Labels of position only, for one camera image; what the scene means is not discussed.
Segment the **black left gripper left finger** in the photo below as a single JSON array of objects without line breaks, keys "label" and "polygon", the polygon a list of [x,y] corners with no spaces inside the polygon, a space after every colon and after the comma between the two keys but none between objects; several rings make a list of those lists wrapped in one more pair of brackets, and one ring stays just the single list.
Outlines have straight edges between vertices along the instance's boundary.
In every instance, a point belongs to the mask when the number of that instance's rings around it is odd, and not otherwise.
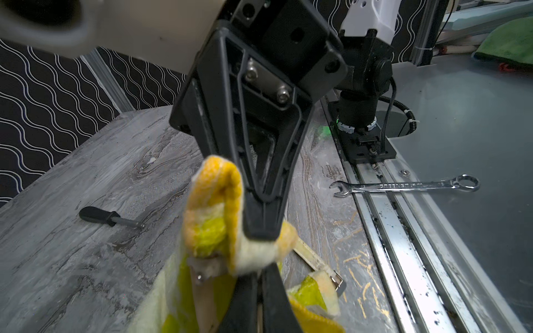
[{"label": "black left gripper left finger", "polygon": [[250,273],[237,279],[233,295],[219,324],[218,333],[257,332],[258,275]]}]

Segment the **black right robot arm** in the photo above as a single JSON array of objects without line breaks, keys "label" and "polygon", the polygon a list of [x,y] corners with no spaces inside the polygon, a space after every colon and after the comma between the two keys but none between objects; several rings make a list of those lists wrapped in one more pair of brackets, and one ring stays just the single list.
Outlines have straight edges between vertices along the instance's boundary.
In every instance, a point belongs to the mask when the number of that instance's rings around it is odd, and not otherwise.
[{"label": "black right robot arm", "polygon": [[226,1],[172,108],[170,125],[204,156],[235,163],[244,181],[244,232],[280,234],[294,164],[314,104],[341,92],[338,129],[375,126],[392,78],[398,1],[356,1],[340,30],[309,1]]}]

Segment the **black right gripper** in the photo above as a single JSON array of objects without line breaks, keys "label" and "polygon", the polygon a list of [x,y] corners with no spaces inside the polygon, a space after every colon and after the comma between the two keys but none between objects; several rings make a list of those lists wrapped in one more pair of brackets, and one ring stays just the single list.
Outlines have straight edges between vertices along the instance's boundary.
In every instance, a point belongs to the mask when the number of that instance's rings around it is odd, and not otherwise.
[{"label": "black right gripper", "polygon": [[169,123],[240,170],[250,239],[280,235],[312,107],[346,76],[342,51],[309,1],[227,1],[196,56]]}]

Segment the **yellow green white towel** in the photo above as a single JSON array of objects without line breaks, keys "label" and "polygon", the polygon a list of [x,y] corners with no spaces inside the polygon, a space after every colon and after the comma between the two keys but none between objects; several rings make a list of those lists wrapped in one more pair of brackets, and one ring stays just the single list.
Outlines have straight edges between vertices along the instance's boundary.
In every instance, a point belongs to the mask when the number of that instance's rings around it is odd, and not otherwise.
[{"label": "yellow green white towel", "polygon": [[[289,222],[273,241],[257,241],[244,233],[244,181],[226,158],[208,156],[192,177],[176,250],[158,273],[137,309],[129,332],[215,332],[230,309],[239,278],[262,277],[271,266],[280,273],[292,251],[312,255]],[[289,307],[259,302],[254,332],[343,332],[340,305],[331,268],[315,258],[313,270],[300,284],[282,289]]]}]

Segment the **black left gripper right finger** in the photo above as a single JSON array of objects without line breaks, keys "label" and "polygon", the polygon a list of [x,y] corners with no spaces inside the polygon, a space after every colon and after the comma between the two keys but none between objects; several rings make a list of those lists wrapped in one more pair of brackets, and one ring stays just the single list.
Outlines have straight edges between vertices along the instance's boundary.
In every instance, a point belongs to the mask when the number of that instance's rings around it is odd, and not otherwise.
[{"label": "black left gripper right finger", "polygon": [[267,266],[261,274],[262,328],[270,333],[302,333],[302,328],[291,308],[283,280],[276,263]]}]

